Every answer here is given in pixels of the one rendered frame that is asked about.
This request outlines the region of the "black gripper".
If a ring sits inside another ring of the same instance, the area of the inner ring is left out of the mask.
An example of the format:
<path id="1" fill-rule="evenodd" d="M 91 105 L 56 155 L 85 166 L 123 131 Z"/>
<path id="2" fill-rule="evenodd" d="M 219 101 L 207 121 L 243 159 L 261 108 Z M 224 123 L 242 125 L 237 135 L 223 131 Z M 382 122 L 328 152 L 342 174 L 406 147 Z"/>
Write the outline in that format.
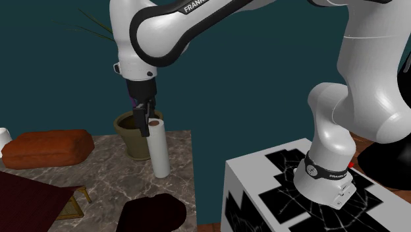
<path id="1" fill-rule="evenodd" d="M 134 125 L 140 130 L 141 136 L 150 135 L 148 118 L 157 118 L 155 114 L 155 96 L 157 95 L 157 84 L 155 78 L 143 81 L 126 80 L 129 96 L 133 99 Z"/>

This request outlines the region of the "plant in olive green pot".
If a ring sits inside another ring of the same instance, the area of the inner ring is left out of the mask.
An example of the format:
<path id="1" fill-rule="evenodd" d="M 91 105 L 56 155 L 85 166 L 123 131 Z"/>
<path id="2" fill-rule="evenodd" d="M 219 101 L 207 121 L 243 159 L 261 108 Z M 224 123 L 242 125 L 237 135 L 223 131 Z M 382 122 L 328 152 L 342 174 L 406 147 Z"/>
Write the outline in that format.
<path id="1" fill-rule="evenodd" d="M 106 31 L 112 34 L 109 38 L 115 42 L 118 49 L 118 62 L 113 65 L 115 72 L 121 75 L 125 80 L 143 81 L 151 78 L 156 78 L 157 68 L 147 64 L 134 51 L 128 35 L 128 27 L 131 20 L 130 10 L 127 9 L 124 13 L 120 13 L 116 9 L 110 10 L 110 26 L 101 23 L 96 17 L 90 13 L 81 11 L 83 15 L 89 18 L 94 23 L 98 24 Z M 115 119 L 114 127 L 117 134 L 121 136 L 126 144 L 126 154 L 133 160 L 148 160 L 150 152 L 148 148 L 147 137 L 141 136 L 140 130 L 134 125 L 132 100 L 132 110 L 123 113 Z M 156 110 L 157 118 L 163 119 L 162 112 Z"/>

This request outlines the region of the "white paper towel roll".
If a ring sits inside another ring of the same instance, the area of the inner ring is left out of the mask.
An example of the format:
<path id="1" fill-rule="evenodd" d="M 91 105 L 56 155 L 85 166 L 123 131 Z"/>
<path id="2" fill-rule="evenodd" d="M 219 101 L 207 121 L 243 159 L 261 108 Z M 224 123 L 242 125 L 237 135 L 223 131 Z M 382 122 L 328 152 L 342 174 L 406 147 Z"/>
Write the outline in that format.
<path id="1" fill-rule="evenodd" d="M 153 174 L 165 178 L 170 174 L 168 147 L 163 120 L 150 118 L 148 123 L 150 135 L 147 137 Z"/>

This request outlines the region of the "dark maroon rounded object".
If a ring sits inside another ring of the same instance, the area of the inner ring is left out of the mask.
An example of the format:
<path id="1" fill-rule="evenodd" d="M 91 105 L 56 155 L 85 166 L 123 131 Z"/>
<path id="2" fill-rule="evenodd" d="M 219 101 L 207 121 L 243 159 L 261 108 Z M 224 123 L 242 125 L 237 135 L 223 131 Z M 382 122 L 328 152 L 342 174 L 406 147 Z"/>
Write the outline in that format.
<path id="1" fill-rule="evenodd" d="M 115 232 L 173 232 L 186 220 L 186 206 L 162 193 L 125 203 Z"/>

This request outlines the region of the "orange-brown bread loaf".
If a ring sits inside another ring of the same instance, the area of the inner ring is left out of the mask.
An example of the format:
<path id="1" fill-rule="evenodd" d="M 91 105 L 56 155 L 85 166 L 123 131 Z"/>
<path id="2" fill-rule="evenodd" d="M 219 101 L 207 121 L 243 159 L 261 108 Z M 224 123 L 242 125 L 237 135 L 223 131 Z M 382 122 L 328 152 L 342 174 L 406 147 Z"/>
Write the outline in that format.
<path id="1" fill-rule="evenodd" d="M 94 148 L 84 129 L 25 132 L 3 147 L 2 160 L 16 170 L 70 166 L 82 163 Z"/>

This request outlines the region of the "white and black robot stand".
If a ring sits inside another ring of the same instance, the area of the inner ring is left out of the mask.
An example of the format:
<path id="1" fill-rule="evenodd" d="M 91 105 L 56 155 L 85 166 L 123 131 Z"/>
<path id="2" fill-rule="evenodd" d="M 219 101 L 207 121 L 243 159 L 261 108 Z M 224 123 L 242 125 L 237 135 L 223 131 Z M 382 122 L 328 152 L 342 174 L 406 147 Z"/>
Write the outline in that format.
<path id="1" fill-rule="evenodd" d="M 411 204 L 354 168 L 356 192 L 340 209 L 294 186 L 311 142 L 302 138 L 225 164 L 221 232 L 411 232 Z"/>

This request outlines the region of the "white rounded object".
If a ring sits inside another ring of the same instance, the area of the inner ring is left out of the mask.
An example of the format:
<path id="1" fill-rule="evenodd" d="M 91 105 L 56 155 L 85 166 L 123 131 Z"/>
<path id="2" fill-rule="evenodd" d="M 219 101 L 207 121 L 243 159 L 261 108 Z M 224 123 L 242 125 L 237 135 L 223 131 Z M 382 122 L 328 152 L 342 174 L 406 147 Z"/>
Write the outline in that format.
<path id="1" fill-rule="evenodd" d="M 0 158 L 2 158 L 3 156 L 2 149 L 4 148 L 6 144 L 8 144 L 12 140 L 13 139 L 9 131 L 6 128 L 1 127 L 0 128 Z"/>

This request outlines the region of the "dark red flat panel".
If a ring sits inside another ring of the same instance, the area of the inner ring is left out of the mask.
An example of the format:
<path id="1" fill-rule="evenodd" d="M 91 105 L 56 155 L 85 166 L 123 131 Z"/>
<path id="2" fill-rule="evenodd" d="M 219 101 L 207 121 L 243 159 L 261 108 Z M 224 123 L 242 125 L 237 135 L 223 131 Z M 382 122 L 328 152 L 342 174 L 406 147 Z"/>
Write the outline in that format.
<path id="1" fill-rule="evenodd" d="M 48 232 L 74 192 L 0 171 L 0 232 Z"/>

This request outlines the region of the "yellow wicker frame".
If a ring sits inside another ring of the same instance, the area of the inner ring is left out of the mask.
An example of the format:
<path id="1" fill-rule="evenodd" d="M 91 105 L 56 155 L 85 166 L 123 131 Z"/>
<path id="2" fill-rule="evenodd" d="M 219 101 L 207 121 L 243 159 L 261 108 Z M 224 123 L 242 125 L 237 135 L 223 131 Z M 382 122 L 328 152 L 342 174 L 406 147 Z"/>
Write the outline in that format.
<path id="1" fill-rule="evenodd" d="M 71 190 L 73 192 L 78 191 L 84 194 L 86 200 L 89 204 L 92 203 L 87 189 L 84 185 L 82 186 L 73 186 L 73 187 L 63 187 L 63 189 Z M 81 210 L 74 196 L 71 196 L 61 213 L 57 216 L 56 220 L 62 219 L 76 219 L 84 217 L 84 212 Z"/>

